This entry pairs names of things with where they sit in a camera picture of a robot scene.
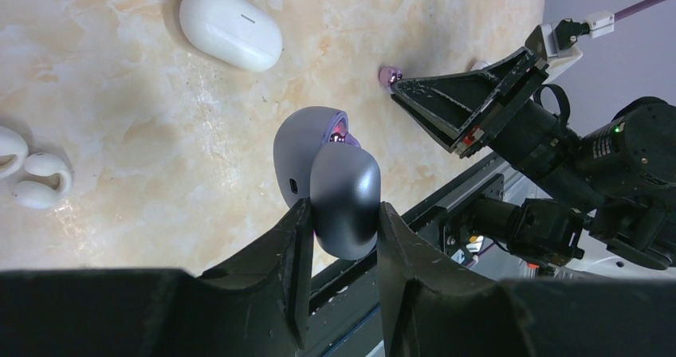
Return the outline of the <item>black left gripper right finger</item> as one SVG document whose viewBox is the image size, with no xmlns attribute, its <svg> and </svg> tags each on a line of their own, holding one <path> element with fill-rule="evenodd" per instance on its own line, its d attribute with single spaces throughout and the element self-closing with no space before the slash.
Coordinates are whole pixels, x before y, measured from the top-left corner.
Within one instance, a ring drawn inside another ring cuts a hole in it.
<svg viewBox="0 0 676 357">
<path fill-rule="evenodd" d="M 388 356 L 672 356 L 673 280 L 490 280 L 379 208 Z"/>
</svg>

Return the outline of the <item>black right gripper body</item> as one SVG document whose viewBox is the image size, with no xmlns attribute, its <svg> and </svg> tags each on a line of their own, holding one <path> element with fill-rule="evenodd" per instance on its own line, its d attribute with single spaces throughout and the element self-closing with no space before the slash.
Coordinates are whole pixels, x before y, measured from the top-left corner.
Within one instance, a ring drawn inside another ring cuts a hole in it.
<svg viewBox="0 0 676 357">
<path fill-rule="evenodd" d="M 459 155 L 489 147 L 549 196 L 588 213 L 602 206 L 603 197 L 573 166 L 581 138 L 568 127 L 569 102 L 560 98 L 558 114 L 536 102 L 546 76 L 535 66 L 463 73 L 459 100 L 476 117 L 459 136 Z"/>
</svg>

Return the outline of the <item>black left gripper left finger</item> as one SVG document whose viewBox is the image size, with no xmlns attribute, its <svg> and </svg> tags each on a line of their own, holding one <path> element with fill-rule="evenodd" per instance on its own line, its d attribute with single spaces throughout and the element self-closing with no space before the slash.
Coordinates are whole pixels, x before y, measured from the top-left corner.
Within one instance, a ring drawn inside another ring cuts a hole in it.
<svg viewBox="0 0 676 357">
<path fill-rule="evenodd" d="M 193 277 L 181 269 L 9 271 L 4 356 L 296 356 L 307 343 L 311 206 Z"/>
</svg>

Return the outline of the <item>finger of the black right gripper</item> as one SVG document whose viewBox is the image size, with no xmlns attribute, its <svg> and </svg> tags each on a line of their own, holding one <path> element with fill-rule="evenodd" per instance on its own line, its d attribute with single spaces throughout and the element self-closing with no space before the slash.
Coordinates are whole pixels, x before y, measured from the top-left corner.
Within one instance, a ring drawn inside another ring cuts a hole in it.
<svg viewBox="0 0 676 357">
<path fill-rule="evenodd" d="M 449 153 L 470 157 L 498 137 L 548 78 L 548 63 L 521 47 L 483 69 L 403 78 L 392 99 Z"/>
</svg>

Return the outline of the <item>lavender charging case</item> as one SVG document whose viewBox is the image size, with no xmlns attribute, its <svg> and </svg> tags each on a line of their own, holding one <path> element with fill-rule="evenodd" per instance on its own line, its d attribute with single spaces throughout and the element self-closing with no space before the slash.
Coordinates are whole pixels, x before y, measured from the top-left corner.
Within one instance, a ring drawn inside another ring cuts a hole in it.
<svg viewBox="0 0 676 357">
<path fill-rule="evenodd" d="M 351 133 L 348 114 L 311 106 L 288 116 L 273 141 L 273 164 L 283 199 L 308 199 L 320 247 L 343 260 L 374 248 L 381 202 L 375 158 Z"/>
</svg>

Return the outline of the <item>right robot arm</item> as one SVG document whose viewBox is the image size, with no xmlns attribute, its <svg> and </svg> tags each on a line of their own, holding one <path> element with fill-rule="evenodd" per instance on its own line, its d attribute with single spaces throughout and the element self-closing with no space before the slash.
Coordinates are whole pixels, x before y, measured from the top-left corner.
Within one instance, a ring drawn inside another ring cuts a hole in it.
<svg viewBox="0 0 676 357">
<path fill-rule="evenodd" d="M 505 219 L 476 231 L 538 265 L 581 258 L 577 230 L 636 265 L 675 265 L 675 108 L 642 97 L 609 124 L 580 136 L 568 124 L 565 91 L 547 62 L 520 48 L 483 69 L 404 78 L 392 97 L 448 152 L 467 158 L 489 148 L 544 190 Z"/>
</svg>

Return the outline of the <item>white open earbud case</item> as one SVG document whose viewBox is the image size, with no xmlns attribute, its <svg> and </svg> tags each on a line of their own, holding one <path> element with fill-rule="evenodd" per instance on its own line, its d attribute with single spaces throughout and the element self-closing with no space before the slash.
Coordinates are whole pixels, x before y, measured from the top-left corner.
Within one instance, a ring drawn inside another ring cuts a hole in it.
<svg viewBox="0 0 676 357">
<path fill-rule="evenodd" d="M 487 61 L 475 61 L 475 62 L 471 65 L 470 71 L 471 71 L 471 72 L 473 72 L 473 71 L 478 71 L 478 70 L 484 69 L 484 68 L 486 68 L 486 67 L 488 67 L 488 66 L 490 66 L 490 63 L 487 62 Z"/>
</svg>

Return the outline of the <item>white oval charging case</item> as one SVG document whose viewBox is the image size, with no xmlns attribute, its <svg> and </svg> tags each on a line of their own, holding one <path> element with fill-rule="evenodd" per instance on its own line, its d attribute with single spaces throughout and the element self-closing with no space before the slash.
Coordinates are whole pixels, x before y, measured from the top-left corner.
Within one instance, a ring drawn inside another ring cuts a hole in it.
<svg viewBox="0 0 676 357">
<path fill-rule="evenodd" d="M 246 0 L 181 0 L 179 25 L 199 51 L 250 72 L 272 68 L 283 49 L 276 21 Z"/>
</svg>

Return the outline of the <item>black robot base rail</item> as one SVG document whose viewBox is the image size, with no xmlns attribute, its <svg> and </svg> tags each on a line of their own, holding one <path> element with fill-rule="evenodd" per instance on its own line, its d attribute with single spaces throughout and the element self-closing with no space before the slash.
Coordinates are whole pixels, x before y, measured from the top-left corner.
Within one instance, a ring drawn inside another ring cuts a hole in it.
<svg viewBox="0 0 676 357">
<path fill-rule="evenodd" d="M 487 155 L 402 214 L 415 231 L 438 228 L 442 215 L 497 174 L 509 170 Z M 359 261 L 336 261 L 312 278 L 308 345 L 299 356 L 383 356 L 383 331 L 374 251 Z"/>
</svg>

